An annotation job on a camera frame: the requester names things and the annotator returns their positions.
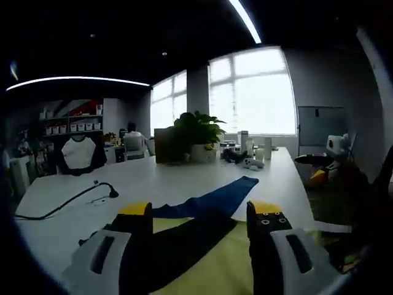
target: led light strip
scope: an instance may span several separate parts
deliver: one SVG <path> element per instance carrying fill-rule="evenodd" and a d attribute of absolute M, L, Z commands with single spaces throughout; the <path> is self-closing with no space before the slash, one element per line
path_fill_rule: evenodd
<path fill-rule="evenodd" d="M 128 80 L 121 80 L 121 79 L 100 78 L 100 77 L 83 77 L 83 76 L 64 76 L 64 77 L 42 78 L 42 79 L 35 79 L 35 80 L 22 82 L 22 83 L 19 83 L 19 84 L 15 84 L 15 85 L 13 85 L 11 87 L 8 87 L 6 89 L 6 91 L 9 91 L 11 89 L 14 89 L 14 88 L 17 88 L 17 87 L 20 87 L 20 86 L 32 84 L 32 83 L 43 82 L 43 81 L 51 81 L 51 80 L 65 80 L 65 79 L 101 80 L 101 81 L 128 83 L 128 84 L 141 85 L 141 86 L 150 86 L 149 84 L 146 84 L 146 83 L 140 83 L 140 82 L 134 82 L 134 81 L 128 81 Z"/>
<path fill-rule="evenodd" d="M 254 27 L 254 24 L 252 23 L 247 12 L 244 10 L 244 7 L 240 4 L 239 0 L 229 0 L 229 2 L 231 2 L 232 6 L 236 9 L 241 19 L 243 20 L 244 24 L 247 26 L 247 29 L 250 31 L 250 34 L 254 38 L 255 43 L 256 44 L 261 43 L 261 40 L 259 38 L 256 28 Z"/>

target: black ceiling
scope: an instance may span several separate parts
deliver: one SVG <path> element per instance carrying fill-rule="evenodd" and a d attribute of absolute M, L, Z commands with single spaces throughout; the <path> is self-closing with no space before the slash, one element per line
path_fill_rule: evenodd
<path fill-rule="evenodd" d="M 255 44 L 228 0 L 15 4 L 7 25 L 7 79 L 2 87 L 17 83 L 9 74 L 13 61 L 18 82 L 52 76 L 96 76 L 153 85 L 214 57 L 260 45 L 359 48 L 356 26 L 368 19 L 367 10 L 359 3 L 240 2 L 262 44 Z M 15 88 L 7 94 L 29 97 L 33 93 L 57 99 L 54 93 L 74 95 L 72 98 L 90 93 L 132 98 L 145 91 L 144 87 L 113 82 L 57 81 Z"/>

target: blue cloth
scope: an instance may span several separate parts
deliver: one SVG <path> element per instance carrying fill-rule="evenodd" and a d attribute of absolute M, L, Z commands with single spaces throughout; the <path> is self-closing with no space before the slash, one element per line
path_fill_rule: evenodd
<path fill-rule="evenodd" d="M 221 213 L 231 217 L 241 202 L 259 182 L 258 179 L 243 176 L 202 197 L 190 198 L 177 206 L 164 205 L 153 209 L 155 218 L 201 218 L 210 213 Z"/>

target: white table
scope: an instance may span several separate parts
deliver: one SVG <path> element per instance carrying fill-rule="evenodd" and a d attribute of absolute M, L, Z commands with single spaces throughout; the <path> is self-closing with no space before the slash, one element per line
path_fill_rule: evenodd
<path fill-rule="evenodd" d="M 92 200 L 108 195 L 100 186 L 44 221 L 19 220 L 18 224 L 38 261 L 54 276 L 71 263 L 78 241 L 112 222 L 124 206 L 149 201 L 157 208 L 166 203 L 177 205 L 191 197 L 200 197 L 243 175 L 258 178 L 233 217 L 246 220 L 246 202 L 250 199 L 278 204 L 292 227 L 317 229 L 306 191 L 286 148 L 273 152 L 261 171 L 243 169 L 218 161 L 212 164 L 181 166 L 160 165 L 154 157 L 106 165 L 82 176 L 52 175 L 36 179 L 17 209 L 17 214 L 41 216 L 61 205 L 94 180 L 111 183 L 119 192 L 116 199 Z"/>

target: window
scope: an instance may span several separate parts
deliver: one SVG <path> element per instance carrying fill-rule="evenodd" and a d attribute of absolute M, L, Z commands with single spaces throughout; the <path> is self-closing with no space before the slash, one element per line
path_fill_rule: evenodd
<path fill-rule="evenodd" d="M 278 47 L 234 53 L 210 62 L 210 115 L 228 133 L 296 135 L 295 101 Z"/>
<path fill-rule="evenodd" d="M 150 103 L 150 132 L 166 128 L 187 111 L 187 72 L 181 72 L 153 86 Z"/>

